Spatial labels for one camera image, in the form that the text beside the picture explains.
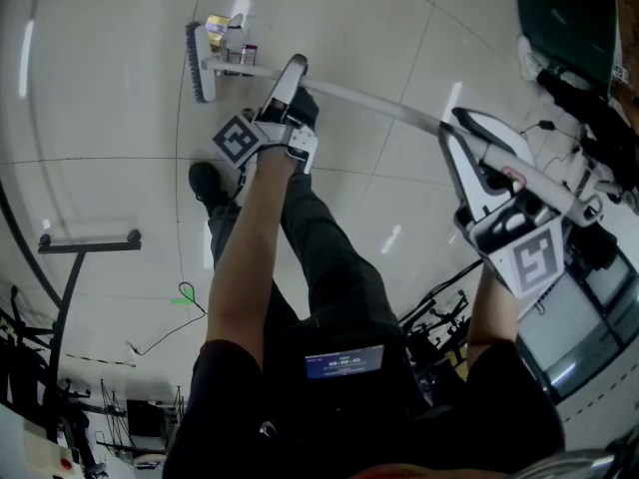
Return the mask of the person's dark shirt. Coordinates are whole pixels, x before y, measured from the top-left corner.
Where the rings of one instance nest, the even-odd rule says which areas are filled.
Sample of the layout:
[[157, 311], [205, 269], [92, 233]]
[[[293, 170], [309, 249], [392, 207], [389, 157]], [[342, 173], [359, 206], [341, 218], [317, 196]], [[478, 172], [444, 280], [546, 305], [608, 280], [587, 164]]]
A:
[[559, 415], [511, 342], [472, 364], [460, 402], [410, 417], [367, 403], [355, 414], [270, 420], [264, 378], [238, 345], [206, 344], [163, 479], [347, 479], [385, 464], [511, 474], [560, 453]]

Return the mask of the black chest-mounted screen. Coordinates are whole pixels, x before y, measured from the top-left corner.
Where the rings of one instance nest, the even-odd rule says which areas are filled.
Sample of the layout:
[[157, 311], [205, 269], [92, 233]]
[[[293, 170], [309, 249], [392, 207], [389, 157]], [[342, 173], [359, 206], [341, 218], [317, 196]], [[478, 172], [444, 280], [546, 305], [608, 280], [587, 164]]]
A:
[[307, 379], [320, 380], [335, 377], [351, 376], [381, 369], [384, 345], [305, 357]]

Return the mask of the person's left forearm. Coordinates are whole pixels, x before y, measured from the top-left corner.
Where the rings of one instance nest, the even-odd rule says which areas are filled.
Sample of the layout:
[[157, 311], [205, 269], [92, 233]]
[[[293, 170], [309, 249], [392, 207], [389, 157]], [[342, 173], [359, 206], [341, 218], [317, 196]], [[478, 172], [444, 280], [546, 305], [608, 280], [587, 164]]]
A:
[[279, 226], [296, 166], [282, 147], [258, 153], [248, 194], [212, 280], [206, 340], [232, 342], [258, 365], [264, 361]]

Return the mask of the person's grey trousers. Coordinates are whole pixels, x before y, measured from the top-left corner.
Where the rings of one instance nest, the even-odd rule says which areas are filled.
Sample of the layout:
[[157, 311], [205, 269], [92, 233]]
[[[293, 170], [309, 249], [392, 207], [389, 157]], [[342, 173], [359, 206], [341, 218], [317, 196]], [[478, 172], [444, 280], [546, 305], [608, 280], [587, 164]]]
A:
[[[232, 199], [209, 217], [218, 265], [242, 206]], [[384, 345], [375, 372], [309, 380], [305, 357]], [[354, 249], [312, 180], [292, 174], [281, 216], [262, 372], [268, 411], [355, 414], [367, 403], [410, 416], [420, 400], [405, 344], [378, 271]]]

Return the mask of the person's right black shoe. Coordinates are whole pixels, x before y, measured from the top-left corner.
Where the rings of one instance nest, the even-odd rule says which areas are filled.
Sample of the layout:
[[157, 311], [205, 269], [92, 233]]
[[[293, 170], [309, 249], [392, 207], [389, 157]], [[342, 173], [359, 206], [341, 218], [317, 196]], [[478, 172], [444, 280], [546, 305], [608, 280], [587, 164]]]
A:
[[316, 129], [319, 112], [320, 108], [314, 97], [306, 88], [299, 87], [293, 100], [289, 104], [288, 118], [296, 120], [314, 131]]

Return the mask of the white panel on wheeled stand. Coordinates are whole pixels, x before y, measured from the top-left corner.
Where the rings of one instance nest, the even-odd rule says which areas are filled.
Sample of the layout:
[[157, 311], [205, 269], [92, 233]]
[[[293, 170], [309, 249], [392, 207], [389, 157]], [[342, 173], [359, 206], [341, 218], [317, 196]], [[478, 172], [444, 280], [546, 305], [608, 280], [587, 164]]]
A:
[[7, 199], [1, 180], [0, 212], [4, 217], [9, 232], [11, 233], [32, 273], [44, 289], [45, 293], [49, 296], [54, 306], [58, 309], [57, 318], [52, 328], [53, 333], [49, 346], [50, 355], [44, 392], [44, 422], [46, 434], [50, 441], [56, 443], [61, 410], [57, 394], [61, 348], [68, 312], [84, 259], [89, 253], [140, 250], [142, 248], [142, 235], [139, 230], [133, 229], [129, 231], [124, 241], [68, 244], [51, 244], [51, 238], [42, 235], [38, 245], [38, 254], [73, 254], [75, 256], [63, 294], [59, 295], [40, 266], [40, 263], [36, 260], [35, 255], [29, 248]]

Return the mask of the white broom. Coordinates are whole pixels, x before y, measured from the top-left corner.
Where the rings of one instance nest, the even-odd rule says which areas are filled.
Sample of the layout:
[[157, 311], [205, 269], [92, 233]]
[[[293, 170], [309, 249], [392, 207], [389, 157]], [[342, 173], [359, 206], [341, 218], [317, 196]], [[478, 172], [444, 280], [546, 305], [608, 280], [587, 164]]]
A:
[[[282, 72], [218, 60], [210, 47], [205, 26], [197, 22], [188, 24], [186, 42], [194, 91], [200, 103], [211, 103], [216, 99], [218, 75], [222, 71], [272, 79], [275, 83]], [[437, 138], [439, 125], [445, 123], [400, 103], [331, 83], [311, 80], [307, 74], [302, 78], [300, 87], [388, 115]], [[293, 123], [301, 124], [289, 119], [287, 115], [284, 124]], [[508, 151], [471, 135], [460, 124], [452, 127], [462, 135], [491, 188], [508, 189], [511, 199], [518, 193], [529, 190], [553, 210], [581, 227], [591, 226], [601, 219], [603, 206], [598, 196], [582, 201], [539, 171], [534, 162], [525, 163], [519, 160]]]

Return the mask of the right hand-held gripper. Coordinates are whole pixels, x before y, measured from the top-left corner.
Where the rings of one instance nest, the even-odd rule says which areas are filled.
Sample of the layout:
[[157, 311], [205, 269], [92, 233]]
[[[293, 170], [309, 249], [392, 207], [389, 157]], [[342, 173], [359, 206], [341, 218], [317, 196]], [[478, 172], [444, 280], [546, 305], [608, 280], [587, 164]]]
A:
[[[534, 162], [526, 139], [503, 121], [461, 107], [452, 115], [471, 135]], [[540, 295], [564, 272], [562, 216], [529, 190], [511, 199], [508, 189], [491, 188], [452, 126], [441, 123], [437, 135], [463, 202], [454, 217], [462, 235], [515, 298]]]

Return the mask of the small yellow and purple object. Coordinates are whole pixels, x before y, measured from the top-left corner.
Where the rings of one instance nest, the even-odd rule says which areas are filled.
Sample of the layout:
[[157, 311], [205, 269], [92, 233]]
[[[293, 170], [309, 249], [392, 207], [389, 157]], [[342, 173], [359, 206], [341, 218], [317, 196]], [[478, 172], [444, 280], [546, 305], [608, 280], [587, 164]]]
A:
[[226, 16], [211, 14], [208, 16], [205, 28], [207, 30], [208, 41], [213, 52], [221, 48], [224, 34], [226, 33], [231, 19]]

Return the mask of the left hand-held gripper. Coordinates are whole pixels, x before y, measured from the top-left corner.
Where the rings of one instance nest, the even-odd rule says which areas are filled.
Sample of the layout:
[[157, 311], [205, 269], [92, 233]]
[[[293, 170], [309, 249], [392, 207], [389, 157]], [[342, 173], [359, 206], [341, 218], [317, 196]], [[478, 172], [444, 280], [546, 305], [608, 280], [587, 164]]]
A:
[[218, 155], [234, 169], [241, 170], [259, 151], [282, 147], [303, 165], [303, 172], [308, 175], [319, 139], [306, 125], [284, 124], [307, 70], [307, 57], [294, 54], [278, 75], [255, 119], [250, 121], [242, 114], [234, 115], [213, 136]]

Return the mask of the person's right forearm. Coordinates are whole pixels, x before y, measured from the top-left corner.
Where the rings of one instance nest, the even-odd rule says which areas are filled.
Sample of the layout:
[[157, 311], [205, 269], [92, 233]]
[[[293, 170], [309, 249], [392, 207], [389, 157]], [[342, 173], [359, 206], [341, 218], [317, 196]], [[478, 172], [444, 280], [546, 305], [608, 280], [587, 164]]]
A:
[[519, 307], [515, 297], [485, 266], [475, 295], [467, 334], [468, 353], [480, 353], [502, 341], [514, 343]]

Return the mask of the yellow black striped tape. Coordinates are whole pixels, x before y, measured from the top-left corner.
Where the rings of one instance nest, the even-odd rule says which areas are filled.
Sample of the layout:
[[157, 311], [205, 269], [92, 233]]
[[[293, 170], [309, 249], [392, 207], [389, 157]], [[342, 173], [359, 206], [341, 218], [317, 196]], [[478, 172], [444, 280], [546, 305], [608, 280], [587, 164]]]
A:
[[82, 361], [91, 362], [91, 363], [100, 363], [100, 364], [112, 365], [112, 366], [123, 366], [123, 367], [129, 367], [129, 368], [136, 368], [137, 367], [136, 363], [131, 363], [131, 362], [128, 362], [128, 361], [107, 360], [107, 359], [102, 359], [102, 358], [92, 358], [92, 357], [88, 357], [88, 356], [75, 355], [75, 354], [70, 354], [70, 353], [63, 353], [63, 355], [65, 357], [67, 357], [67, 358], [72, 358], [72, 359], [76, 359], [76, 360], [82, 360]]

